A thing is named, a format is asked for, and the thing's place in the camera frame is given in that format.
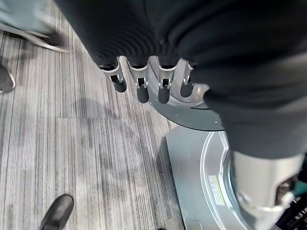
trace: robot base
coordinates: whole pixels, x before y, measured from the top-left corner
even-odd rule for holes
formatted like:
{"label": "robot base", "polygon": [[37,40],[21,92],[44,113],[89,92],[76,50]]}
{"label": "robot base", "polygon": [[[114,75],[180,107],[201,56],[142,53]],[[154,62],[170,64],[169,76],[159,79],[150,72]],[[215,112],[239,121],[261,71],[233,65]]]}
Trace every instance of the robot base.
{"label": "robot base", "polygon": [[166,140],[186,230],[250,230],[232,189],[225,132],[177,126]]}

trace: floor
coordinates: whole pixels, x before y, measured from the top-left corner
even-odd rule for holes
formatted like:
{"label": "floor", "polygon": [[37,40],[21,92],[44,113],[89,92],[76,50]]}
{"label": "floor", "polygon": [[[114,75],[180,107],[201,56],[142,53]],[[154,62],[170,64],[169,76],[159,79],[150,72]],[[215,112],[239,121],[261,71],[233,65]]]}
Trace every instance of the floor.
{"label": "floor", "polygon": [[0,33],[17,83],[0,95],[0,229],[37,229],[70,193],[67,230],[183,230],[164,138],[174,125],[132,82],[116,93],[58,9],[48,14],[68,54]]}

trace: black leather shoe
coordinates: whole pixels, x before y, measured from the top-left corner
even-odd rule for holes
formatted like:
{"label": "black leather shoe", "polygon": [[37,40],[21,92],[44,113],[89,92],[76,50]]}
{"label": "black leather shoe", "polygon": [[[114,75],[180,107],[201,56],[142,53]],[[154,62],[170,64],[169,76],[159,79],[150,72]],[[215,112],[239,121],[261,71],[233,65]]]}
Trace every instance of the black leather shoe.
{"label": "black leather shoe", "polygon": [[8,70],[0,65],[0,93],[5,93],[15,88],[15,79]]}
{"label": "black leather shoe", "polygon": [[59,196],[50,206],[39,230],[62,230],[71,215],[74,200],[71,195]]}

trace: black fabric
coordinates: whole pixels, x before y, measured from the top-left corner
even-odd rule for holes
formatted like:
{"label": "black fabric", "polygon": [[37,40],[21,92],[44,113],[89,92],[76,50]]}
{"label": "black fabric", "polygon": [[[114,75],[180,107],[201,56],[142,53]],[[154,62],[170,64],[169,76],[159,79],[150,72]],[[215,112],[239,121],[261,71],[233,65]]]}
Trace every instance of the black fabric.
{"label": "black fabric", "polygon": [[233,150],[284,158],[307,150],[305,0],[56,0],[93,60],[197,62]]}

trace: black sleeve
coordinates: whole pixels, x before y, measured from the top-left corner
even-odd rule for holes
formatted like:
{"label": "black sleeve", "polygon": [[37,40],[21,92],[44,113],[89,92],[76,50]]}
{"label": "black sleeve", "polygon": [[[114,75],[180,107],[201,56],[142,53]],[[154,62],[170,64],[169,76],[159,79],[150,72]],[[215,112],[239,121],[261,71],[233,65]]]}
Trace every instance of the black sleeve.
{"label": "black sleeve", "polygon": [[210,86],[204,99],[233,150],[264,158],[306,152],[305,0],[148,1],[146,9],[159,39],[199,63],[191,79]]}

